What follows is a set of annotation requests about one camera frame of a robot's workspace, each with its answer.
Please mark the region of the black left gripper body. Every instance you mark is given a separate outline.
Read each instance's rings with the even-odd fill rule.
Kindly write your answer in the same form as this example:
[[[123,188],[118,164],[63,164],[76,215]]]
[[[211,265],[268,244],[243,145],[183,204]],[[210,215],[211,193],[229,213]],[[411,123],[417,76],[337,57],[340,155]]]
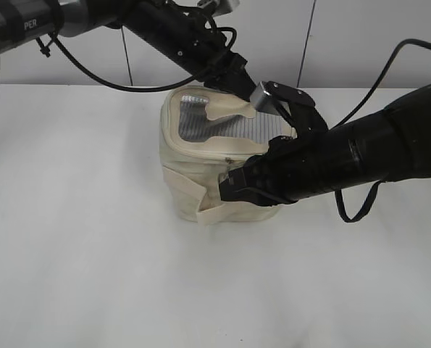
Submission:
[[[294,204],[331,192],[328,135],[274,138],[268,151],[243,165],[243,200],[255,205]]]

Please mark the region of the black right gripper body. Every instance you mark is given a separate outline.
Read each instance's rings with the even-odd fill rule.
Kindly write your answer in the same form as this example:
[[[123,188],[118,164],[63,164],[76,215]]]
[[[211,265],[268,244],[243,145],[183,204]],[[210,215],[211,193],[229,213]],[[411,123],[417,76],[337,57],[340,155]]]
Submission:
[[[174,48],[171,59],[190,76],[173,83],[173,87],[184,86],[193,81],[204,84],[209,76],[227,70],[245,69],[247,63],[232,51],[237,31],[231,27],[207,29],[196,21],[182,21],[171,27]]]

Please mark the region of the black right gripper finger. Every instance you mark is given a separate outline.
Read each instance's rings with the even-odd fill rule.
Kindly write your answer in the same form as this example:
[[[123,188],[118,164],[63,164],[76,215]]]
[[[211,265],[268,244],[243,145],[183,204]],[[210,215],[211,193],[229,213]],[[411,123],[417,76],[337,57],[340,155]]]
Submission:
[[[245,69],[227,70],[209,76],[204,80],[204,87],[232,94],[249,102],[256,84]]]

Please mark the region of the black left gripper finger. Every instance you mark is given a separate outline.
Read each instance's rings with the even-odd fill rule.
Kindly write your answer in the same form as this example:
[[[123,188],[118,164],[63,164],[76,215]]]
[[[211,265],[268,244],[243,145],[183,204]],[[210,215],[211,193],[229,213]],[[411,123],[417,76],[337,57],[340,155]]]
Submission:
[[[269,200],[263,189],[248,174],[247,167],[239,167],[228,172],[219,182],[219,195],[223,202],[247,202],[258,207],[268,207]]]

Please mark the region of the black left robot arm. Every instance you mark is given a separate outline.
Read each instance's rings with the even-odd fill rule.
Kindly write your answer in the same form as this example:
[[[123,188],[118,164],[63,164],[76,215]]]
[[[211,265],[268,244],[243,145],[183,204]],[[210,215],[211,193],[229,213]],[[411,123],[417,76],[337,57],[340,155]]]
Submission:
[[[296,137],[278,136],[219,182],[224,202],[293,204],[374,181],[431,178],[431,84],[329,128],[310,95],[280,86],[276,102]]]

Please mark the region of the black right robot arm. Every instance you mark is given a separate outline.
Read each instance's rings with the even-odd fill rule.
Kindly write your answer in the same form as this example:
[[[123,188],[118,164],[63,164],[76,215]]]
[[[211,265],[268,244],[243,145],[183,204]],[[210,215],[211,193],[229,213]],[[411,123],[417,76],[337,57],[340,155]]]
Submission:
[[[207,88],[247,101],[256,88],[247,61],[214,17],[221,1],[193,7],[175,1],[0,1],[0,52],[53,34],[73,38],[100,27],[125,27]]]

